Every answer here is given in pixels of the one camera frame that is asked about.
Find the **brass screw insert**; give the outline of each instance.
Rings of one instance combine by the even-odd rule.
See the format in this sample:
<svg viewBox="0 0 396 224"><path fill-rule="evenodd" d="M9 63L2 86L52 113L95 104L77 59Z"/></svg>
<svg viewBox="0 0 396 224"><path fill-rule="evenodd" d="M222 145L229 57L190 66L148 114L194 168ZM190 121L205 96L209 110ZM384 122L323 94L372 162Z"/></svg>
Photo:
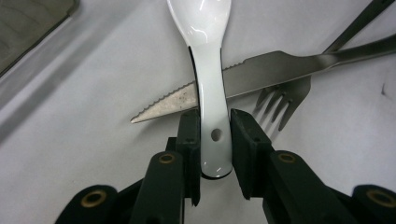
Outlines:
<svg viewBox="0 0 396 224"><path fill-rule="evenodd" d="M160 157L160 163L169 164L169 163L174 162L175 159L176 159L175 156L172 154L169 154L169 153L164 154L164 155L161 155L161 157Z"/></svg>
<svg viewBox="0 0 396 224"><path fill-rule="evenodd" d="M86 208L96 207L106 199L106 192L102 189L96 189L84 196L81 200L81 206Z"/></svg>
<svg viewBox="0 0 396 224"><path fill-rule="evenodd" d="M294 163L296 161L294 156L289 153L281 153L281 154L277 155L277 157L281 161L286 162L286 163Z"/></svg>
<svg viewBox="0 0 396 224"><path fill-rule="evenodd" d="M369 189L367 190L366 195L369 199L379 205L388 208L396 207L396 199L380 189Z"/></svg>

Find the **serrated edge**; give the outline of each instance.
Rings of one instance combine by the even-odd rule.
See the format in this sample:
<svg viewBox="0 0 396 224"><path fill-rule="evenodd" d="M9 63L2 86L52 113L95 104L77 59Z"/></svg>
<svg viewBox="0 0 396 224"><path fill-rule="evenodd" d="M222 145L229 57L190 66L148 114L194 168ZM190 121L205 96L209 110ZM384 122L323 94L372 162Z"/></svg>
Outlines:
<svg viewBox="0 0 396 224"><path fill-rule="evenodd" d="M243 63L245 63L245 61L243 61L243 62L241 62L241 63L235 63L234 65L225 67L225 68L223 69L223 71L228 70L228 69L232 69L232 68L234 68L234 67L236 67L236 66L239 66L239 65L241 65L241 64L243 64Z"/></svg>
<svg viewBox="0 0 396 224"><path fill-rule="evenodd" d="M190 86L190 85L193 85L194 83L195 83L195 80L192 81L192 82L189 82L189 83L187 83L187 84L185 84L185 85L183 85L183 86L181 86L181 87L179 87L179 88L177 88L177 89L175 89L175 90L173 90L173 91L168 92L168 93L165 94L163 97L159 98L158 100L154 101L152 104L150 104L150 105L148 105L147 107L145 107L145 108L144 108L142 111L140 111L136 116L134 116L133 118L131 118L131 123L138 123L138 122L143 121L143 120L134 121L134 119L139 118L142 114L146 113L146 111L148 111L151 107L153 107L154 105L158 104L160 101L162 101L162 100L165 99L166 97L168 97L168 96L174 94L175 92L180 91L180 90L182 90L182 89L184 89L184 88L186 88L186 87L188 87L188 86Z"/></svg>
<svg viewBox="0 0 396 224"><path fill-rule="evenodd" d="M235 68L236 66L239 66L239 65L244 64L244 63L245 63L245 61L243 61L243 62L241 62L241 63L235 63L234 65L231 65L231 66L228 66L228 67L222 69L222 71ZM158 100L154 101L152 104L148 105L146 108L144 108L142 111L140 111L136 116L134 116L133 118L131 118L131 122L132 122L132 123L138 123L138 122L143 121L143 120L134 121L134 119L138 119L142 114L146 113L146 111L148 111L151 107L153 107L154 105L158 104L160 101L162 101L162 100L165 99L166 97L168 97L168 96L174 94L175 92L180 91L180 90L182 90L182 89L184 89L184 88L186 88L186 87L188 87L188 86L190 86L190 85L192 85L192 84L194 84L194 83L195 83L195 80L192 81L192 82L189 82L189 83L187 83L187 84L185 84L185 85L183 85L183 86L181 86L181 87L179 87L179 88L177 88L177 89L175 89L175 90L173 90L173 91L168 92L168 93L165 94L163 97L159 98Z"/></svg>

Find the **fork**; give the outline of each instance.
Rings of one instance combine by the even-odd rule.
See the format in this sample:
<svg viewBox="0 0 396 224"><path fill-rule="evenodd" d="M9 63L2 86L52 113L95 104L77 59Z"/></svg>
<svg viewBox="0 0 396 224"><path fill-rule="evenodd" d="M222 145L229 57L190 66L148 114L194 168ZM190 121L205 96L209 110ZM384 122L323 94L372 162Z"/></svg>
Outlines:
<svg viewBox="0 0 396 224"><path fill-rule="evenodd" d="M368 23L375 19L381 14L388 6L390 6L394 0L373 0L363 12L346 28L346 30L338 36L338 38L332 42L332 44L324 50L323 53L333 52L339 50L349 41L355 34L363 29ZM267 115L275 103L282 98L277 105L275 112L271 118L271 122L274 122L281 110L286 107L286 110L279 123L279 131L288 123L289 119L293 115L294 111L303 102L305 97L311 90L311 77L303 77L297 80L293 80L288 83L264 88L260 93L260 96L256 103L256 108L262 105L264 100L271 94L272 98L265 108L264 115Z"/></svg>

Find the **white ceramic spoon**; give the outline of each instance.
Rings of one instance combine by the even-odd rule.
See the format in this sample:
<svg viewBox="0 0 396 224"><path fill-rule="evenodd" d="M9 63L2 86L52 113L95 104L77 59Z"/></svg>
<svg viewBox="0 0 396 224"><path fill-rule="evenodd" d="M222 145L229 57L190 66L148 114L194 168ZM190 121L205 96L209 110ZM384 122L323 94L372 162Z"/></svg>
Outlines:
<svg viewBox="0 0 396 224"><path fill-rule="evenodd" d="M201 111L201 167L222 177L233 169L228 109L220 48L231 0L167 0L172 17L191 50Z"/></svg>

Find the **knife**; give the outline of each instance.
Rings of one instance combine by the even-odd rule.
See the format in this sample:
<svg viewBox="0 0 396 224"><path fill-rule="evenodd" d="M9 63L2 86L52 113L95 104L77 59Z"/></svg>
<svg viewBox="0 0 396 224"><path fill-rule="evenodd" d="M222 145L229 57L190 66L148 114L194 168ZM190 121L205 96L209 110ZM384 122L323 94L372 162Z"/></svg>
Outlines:
<svg viewBox="0 0 396 224"><path fill-rule="evenodd" d="M297 78L314 75L335 66L355 63L396 52L396 34L353 49L298 57L274 51L248 58L223 70L227 98L260 90ZM198 106L195 81L178 88L149 105L131 119L132 123L176 113Z"/></svg>

